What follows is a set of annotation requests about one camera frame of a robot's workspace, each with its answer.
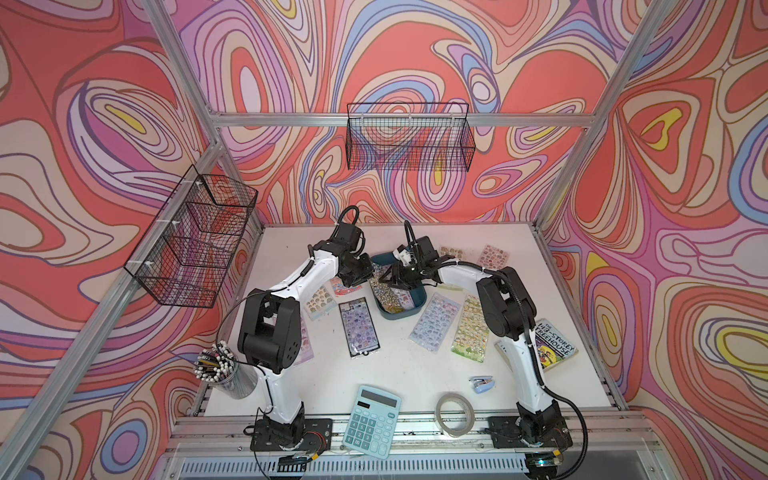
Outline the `white animal sticker sheet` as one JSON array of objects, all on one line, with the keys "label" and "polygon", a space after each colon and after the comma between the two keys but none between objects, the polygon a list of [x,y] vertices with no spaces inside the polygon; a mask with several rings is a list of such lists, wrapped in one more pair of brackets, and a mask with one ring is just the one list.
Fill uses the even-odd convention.
[{"label": "white animal sticker sheet", "polygon": [[[452,257],[453,259],[457,260],[463,260],[464,259],[464,251],[462,249],[448,247],[448,246],[441,246],[439,248],[439,253],[441,256],[448,255]],[[440,289],[449,290],[449,291],[461,291],[462,288],[458,285],[453,284],[447,284],[447,283],[441,283],[438,285]]]}]

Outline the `teal storage box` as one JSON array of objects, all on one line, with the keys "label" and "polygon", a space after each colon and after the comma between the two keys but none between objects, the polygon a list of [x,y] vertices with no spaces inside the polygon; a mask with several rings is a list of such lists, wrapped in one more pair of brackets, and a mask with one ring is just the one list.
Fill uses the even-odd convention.
[{"label": "teal storage box", "polygon": [[416,315],[421,311],[427,301],[427,294],[423,287],[413,290],[393,288],[379,281],[389,267],[395,263],[392,253],[382,253],[371,257],[374,269],[373,276],[368,284],[373,292],[375,304],[380,314],[387,320],[401,320]]}]

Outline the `panda sticker sheet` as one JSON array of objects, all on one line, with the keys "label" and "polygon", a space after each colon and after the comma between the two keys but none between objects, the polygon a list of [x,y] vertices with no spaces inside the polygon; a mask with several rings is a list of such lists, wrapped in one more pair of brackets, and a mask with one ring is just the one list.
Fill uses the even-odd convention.
[{"label": "panda sticker sheet", "polygon": [[385,313],[395,315],[415,308],[413,298],[409,291],[392,288],[379,280],[381,275],[387,270],[387,266],[375,264],[373,269],[374,274],[369,280],[369,284],[376,300],[379,302]]}]

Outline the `red blue sticker sheet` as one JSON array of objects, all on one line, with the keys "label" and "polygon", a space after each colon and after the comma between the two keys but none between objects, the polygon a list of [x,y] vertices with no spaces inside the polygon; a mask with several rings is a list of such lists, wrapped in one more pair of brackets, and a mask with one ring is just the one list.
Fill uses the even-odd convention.
[{"label": "red blue sticker sheet", "polygon": [[330,285],[334,295],[337,297],[346,296],[362,289],[360,285],[352,287],[345,286],[342,280],[338,277],[332,278],[330,280]]}]

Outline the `pink sticker sheet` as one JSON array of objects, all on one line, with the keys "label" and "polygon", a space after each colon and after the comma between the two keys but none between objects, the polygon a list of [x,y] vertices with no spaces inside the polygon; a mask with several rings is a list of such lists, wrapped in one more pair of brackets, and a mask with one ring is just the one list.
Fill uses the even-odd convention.
[{"label": "pink sticker sheet", "polygon": [[478,259],[478,264],[490,270],[501,270],[508,264],[510,253],[487,244]]}]

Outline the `green animal sticker sheet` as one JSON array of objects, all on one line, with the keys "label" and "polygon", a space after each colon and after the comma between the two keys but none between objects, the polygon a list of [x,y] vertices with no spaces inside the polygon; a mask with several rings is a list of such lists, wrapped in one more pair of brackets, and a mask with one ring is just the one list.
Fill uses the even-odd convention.
[{"label": "green animal sticker sheet", "polygon": [[451,344],[451,352],[468,360],[483,363],[490,330],[486,324],[478,297],[466,297],[460,321]]}]

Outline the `purple dark-edged sticker sheet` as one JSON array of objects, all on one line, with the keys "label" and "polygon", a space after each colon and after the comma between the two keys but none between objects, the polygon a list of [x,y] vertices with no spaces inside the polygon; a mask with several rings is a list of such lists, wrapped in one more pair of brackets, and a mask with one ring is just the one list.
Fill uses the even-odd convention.
[{"label": "purple dark-edged sticker sheet", "polygon": [[367,356],[381,345],[365,298],[339,305],[341,322],[351,358]]}]

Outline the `lilac bear sticker sheet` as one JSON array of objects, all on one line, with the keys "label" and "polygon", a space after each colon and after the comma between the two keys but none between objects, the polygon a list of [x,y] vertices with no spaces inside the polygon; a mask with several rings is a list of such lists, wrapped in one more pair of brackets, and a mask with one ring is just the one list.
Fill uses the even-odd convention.
[{"label": "lilac bear sticker sheet", "polygon": [[295,365],[300,365],[314,358],[314,351],[310,342],[308,328],[306,321],[301,318],[301,345],[299,354],[294,362]]}]

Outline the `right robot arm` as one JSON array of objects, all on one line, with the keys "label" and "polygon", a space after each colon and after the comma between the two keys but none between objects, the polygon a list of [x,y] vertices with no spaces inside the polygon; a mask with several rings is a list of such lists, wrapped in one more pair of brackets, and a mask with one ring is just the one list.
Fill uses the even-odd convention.
[{"label": "right robot arm", "polygon": [[487,328],[503,345],[517,389],[517,409],[521,416],[558,418],[567,400],[546,385],[535,346],[537,309],[512,267],[492,270],[451,258],[430,262],[397,260],[384,269],[380,281],[392,288],[412,290],[426,281],[460,286],[479,298]]}]

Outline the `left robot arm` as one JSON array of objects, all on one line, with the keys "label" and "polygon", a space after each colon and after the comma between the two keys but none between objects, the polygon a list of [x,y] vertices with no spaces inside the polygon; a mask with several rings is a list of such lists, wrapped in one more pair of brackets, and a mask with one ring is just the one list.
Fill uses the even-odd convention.
[{"label": "left robot arm", "polygon": [[303,415],[303,402],[286,379],[301,349],[301,302],[337,277],[348,287],[366,282],[373,273],[365,241],[322,240],[308,258],[278,284],[248,295],[240,323],[237,350],[266,384],[267,418],[288,426]]}]

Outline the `small blue stapler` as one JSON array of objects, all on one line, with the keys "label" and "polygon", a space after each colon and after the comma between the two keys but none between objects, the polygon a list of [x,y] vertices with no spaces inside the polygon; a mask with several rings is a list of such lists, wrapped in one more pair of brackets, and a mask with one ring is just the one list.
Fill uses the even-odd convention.
[{"label": "small blue stapler", "polygon": [[473,376],[469,379],[472,389],[476,394],[482,394],[490,391],[495,386],[495,380],[492,376]]}]

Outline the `book with yellow text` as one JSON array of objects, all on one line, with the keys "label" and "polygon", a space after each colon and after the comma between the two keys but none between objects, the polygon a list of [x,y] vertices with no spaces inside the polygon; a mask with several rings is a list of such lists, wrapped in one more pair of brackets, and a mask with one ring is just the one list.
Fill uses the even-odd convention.
[{"label": "book with yellow text", "polygon": [[579,350],[548,319],[538,320],[535,346],[544,372],[574,357]]}]

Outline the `clear tape roll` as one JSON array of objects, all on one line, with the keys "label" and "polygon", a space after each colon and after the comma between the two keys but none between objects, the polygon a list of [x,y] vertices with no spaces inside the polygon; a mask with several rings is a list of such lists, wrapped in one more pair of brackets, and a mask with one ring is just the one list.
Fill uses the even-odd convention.
[{"label": "clear tape roll", "polygon": [[473,406],[464,396],[447,392],[435,405],[434,420],[442,433],[450,438],[460,438],[473,430],[476,414]]}]

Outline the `mint green calculator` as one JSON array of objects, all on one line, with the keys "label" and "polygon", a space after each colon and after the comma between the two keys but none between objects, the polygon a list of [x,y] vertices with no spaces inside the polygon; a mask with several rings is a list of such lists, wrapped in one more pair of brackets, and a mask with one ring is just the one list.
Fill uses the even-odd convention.
[{"label": "mint green calculator", "polygon": [[393,393],[362,385],[342,436],[342,445],[385,460],[390,454],[402,400]]}]

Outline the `cup of pencils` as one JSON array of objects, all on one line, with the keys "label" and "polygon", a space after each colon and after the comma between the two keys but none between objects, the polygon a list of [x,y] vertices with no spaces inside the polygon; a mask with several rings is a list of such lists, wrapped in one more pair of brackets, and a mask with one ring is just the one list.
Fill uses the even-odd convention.
[{"label": "cup of pencils", "polygon": [[233,399],[248,397],[258,382],[258,376],[236,359],[224,341],[201,351],[193,364],[193,372],[197,379]]}]

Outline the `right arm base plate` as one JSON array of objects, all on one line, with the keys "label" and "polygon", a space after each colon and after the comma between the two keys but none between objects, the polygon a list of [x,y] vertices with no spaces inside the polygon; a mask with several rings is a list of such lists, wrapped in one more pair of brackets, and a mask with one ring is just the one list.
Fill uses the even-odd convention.
[{"label": "right arm base plate", "polygon": [[565,451],[573,446],[563,417],[493,416],[484,430],[495,448],[533,448]]}]

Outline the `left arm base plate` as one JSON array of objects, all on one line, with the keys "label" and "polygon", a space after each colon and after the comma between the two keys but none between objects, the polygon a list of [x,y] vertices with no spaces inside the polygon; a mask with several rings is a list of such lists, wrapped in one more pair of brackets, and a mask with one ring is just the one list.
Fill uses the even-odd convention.
[{"label": "left arm base plate", "polygon": [[332,432],[331,418],[303,417],[291,424],[262,418],[243,429],[254,452],[321,453],[331,446]]}]

